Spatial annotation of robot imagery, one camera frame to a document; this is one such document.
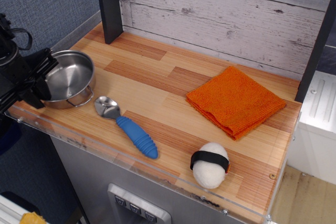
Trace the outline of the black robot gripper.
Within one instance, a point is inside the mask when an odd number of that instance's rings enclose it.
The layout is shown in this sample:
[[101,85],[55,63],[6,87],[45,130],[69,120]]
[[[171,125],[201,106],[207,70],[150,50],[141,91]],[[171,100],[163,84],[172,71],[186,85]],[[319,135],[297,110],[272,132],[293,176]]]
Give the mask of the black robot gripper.
[[23,57],[17,47],[1,48],[1,114],[17,101],[36,109],[51,99],[46,75],[58,64],[49,48]]

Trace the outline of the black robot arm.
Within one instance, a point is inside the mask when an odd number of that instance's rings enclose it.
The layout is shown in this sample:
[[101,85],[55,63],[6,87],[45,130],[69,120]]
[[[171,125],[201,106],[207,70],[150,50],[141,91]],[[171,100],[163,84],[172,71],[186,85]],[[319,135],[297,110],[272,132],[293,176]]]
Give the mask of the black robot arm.
[[[1,114],[17,101],[25,101],[36,109],[43,108],[44,101],[51,99],[46,75],[58,65],[45,48],[28,56],[20,54],[32,46],[31,34],[23,28],[11,28],[11,22],[1,13]],[[15,42],[16,33],[26,33],[27,46],[19,47]]]

